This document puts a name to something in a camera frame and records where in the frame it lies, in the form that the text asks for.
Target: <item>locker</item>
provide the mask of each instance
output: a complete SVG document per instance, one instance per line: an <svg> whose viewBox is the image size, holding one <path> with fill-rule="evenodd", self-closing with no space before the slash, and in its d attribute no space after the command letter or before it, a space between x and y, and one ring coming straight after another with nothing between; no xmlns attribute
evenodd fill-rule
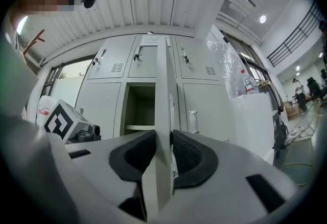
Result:
<svg viewBox="0 0 327 224"><path fill-rule="evenodd" d="M176 37L182 78L220 80L218 65L206 41Z"/></svg>
<svg viewBox="0 0 327 224"><path fill-rule="evenodd" d="M88 79L122 78L135 38L132 35L107 39L96 55L99 61L91 64Z"/></svg>
<svg viewBox="0 0 327 224"><path fill-rule="evenodd" d="M84 108L83 116L100 126L102 139L113 138L114 116L116 112L120 83L93 83L81 87L76 102L76 110Z"/></svg>
<svg viewBox="0 0 327 224"><path fill-rule="evenodd" d="M224 86L184 83L188 132L190 111L197 111L199 133L220 141L233 142L236 137L234 117Z"/></svg>
<svg viewBox="0 0 327 224"><path fill-rule="evenodd" d="M133 52L133 56L139 53L139 58L132 62L128 77L129 78L155 78L157 69L157 46L139 47L142 41L142 36L139 37L137 46ZM174 62L174 53L172 39L170 37L169 53L173 60L173 69L176 77L176 69Z"/></svg>

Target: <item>black diamond logo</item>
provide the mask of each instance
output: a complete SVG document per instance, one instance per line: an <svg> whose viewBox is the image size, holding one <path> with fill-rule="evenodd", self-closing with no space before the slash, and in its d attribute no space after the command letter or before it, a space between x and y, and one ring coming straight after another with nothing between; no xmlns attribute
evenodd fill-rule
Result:
<svg viewBox="0 0 327 224"><path fill-rule="evenodd" d="M61 136L61 139L63 139L71 128L72 124L73 121L59 104L49 116L44 128L46 132L58 134Z"/></svg>

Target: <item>locker vent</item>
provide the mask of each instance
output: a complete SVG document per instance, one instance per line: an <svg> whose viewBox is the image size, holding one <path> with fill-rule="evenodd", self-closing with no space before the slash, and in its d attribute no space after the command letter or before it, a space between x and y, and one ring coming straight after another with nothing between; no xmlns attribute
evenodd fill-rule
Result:
<svg viewBox="0 0 327 224"><path fill-rule="evenodd" d="M121 72L123 71L123 66L124 64L123 63L116 63L112 66L112 69L111 69L111 72Z"/></svg>
<svg viewBox="0 0 327 224"><path fill-rule="evenodd" d="M214 75L214 76L216 75L215 69L211 66L206 66L205 70L208 75Z"/></svg>

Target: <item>recessed light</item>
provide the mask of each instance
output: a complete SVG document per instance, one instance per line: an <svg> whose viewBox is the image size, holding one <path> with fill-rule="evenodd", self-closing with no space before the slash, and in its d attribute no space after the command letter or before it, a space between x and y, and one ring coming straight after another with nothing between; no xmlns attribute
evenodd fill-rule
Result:
<svg viewBox="0 0 327 224"><path fill-rule="evenodd" d="M18 33L19 35L20 35L20 33L21 33L22 28L24 27L24 24L25 24L25 21L26 21L27 17L28 17L28 16L26 16L25 18L23 18L23 19L19 22L19 24L18 24L18 27L17 27L17 33Z"/></svg>
<svg viewBox="0 0 327 224"><path fill-rule="evenodd" d="M260 17L260 23L265 23L266 22L266 16L265 15L262 15Z"/></svg>

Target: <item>white cabinet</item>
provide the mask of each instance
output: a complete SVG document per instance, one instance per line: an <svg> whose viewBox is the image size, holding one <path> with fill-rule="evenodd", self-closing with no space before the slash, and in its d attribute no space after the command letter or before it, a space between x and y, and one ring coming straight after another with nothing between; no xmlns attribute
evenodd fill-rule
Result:
<svg viewBox="0 0 327 224"><path fill-rule="evenodd" d="M218 65L206 41L176 37L182 78L220 80Z"/></svg>
<svg viewBox="0 0 327 224"><path fill-rule="evenodd" d="M91 64L88 79L122 78L135 38L129 35L107 39L96 55L99 61Z"/></svg>
<svg viewBox="0 0 327 224"><path fill-rule="evenodd" d="M169 53L173 60L173 69L175 72L175 62L174 62L174 54L172 47L172 39L170 39L170 47ZM157 46L144 46L140 47L142 40L142 36L139 37L137 46L135 47L133 56L138 53L139 58L136 58L134 62L132 62L128 77L129 78L155 78L156 70L157 70Z"/></svg>
<svg viewBox="0 0 327 224"><path fill-rule="evenodd" d="M83 116L100 126L102 139L113 138L114 118L120 83L83 84L78 95L76 110L84 108Z"/></svg>
<svg viewBox="0 0 327 224"><path fill-rule="evenodd" d="M184 83L183 89L188 131L191 132L189 111L196 110L201 135L233 143L236 137L235 120L225 87Z"/></svg>

